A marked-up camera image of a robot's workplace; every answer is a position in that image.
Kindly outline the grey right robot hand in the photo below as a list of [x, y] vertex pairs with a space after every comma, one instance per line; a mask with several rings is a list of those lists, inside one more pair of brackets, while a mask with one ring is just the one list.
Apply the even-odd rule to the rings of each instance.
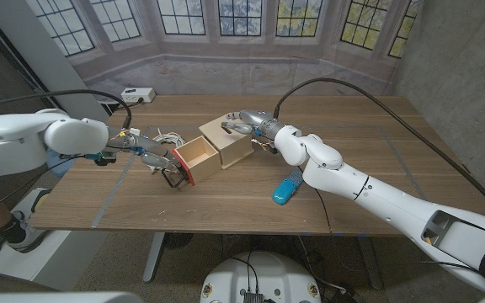
[[227, 121], [221, 123], [221, 128], [234, 130], [243, 135], [255, 133], [273, 140], [285, 124], [279, 122], [271, 113], [245, 109], [227, 115]]

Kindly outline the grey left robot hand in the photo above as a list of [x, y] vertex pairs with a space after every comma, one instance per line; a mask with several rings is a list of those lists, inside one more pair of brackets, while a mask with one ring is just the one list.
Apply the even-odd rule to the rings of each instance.
[[179, 159], [161, 143], [142, 135], [136, 135], [130, 130], [108, 128], [108, 131], [109, 139], [104, 152], [134, 152], [147, 166], [158, 170], [165, 169], [171, 173], [184, 173]]

